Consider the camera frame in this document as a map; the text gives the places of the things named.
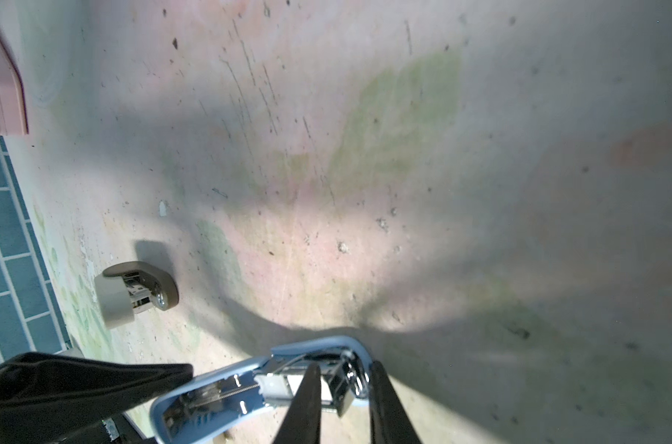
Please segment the beige mini stapler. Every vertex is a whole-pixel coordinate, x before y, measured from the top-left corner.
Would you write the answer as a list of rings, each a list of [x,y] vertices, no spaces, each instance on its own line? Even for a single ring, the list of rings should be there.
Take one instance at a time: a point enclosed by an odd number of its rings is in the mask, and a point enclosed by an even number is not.
[[[150,309],[168,311],[180,301],[178,287],[167,271],[147,262],[115,264],[94,278],[103,323],[117,329]]]

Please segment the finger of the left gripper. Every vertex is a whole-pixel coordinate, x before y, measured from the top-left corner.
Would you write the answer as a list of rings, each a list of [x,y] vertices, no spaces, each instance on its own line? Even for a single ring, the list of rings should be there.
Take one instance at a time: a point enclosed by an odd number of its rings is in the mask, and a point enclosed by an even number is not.
[[[0,443],[53,443],[189,382],[191,364],[22,353],[0,364]]]

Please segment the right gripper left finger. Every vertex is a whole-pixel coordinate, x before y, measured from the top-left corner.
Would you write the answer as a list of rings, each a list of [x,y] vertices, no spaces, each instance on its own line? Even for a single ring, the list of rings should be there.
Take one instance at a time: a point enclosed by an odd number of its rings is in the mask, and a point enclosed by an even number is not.
[[[308,366],[282,424],[274,444],[320,442],[321,374],[317,364]]]

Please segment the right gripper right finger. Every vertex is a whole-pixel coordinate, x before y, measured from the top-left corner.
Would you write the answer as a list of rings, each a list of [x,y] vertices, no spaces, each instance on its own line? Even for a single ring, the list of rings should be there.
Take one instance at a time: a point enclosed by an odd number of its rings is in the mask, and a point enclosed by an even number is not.
[[[375,444],[420,443],[383,364],[374,361],[370,368],[369,417],[371,442]]]

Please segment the blue mini stapler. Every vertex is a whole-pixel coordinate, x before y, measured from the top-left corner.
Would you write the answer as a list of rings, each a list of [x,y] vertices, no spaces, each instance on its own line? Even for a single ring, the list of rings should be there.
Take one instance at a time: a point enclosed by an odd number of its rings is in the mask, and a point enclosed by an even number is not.
[[[150,421],[160,443],[202,443],[243,421],[288,407],[308,366],[319,367],[320,407],[343,416],[369,405],[373,360],[358,340],[331,336],[284,344],[195,377],[152,403]]]

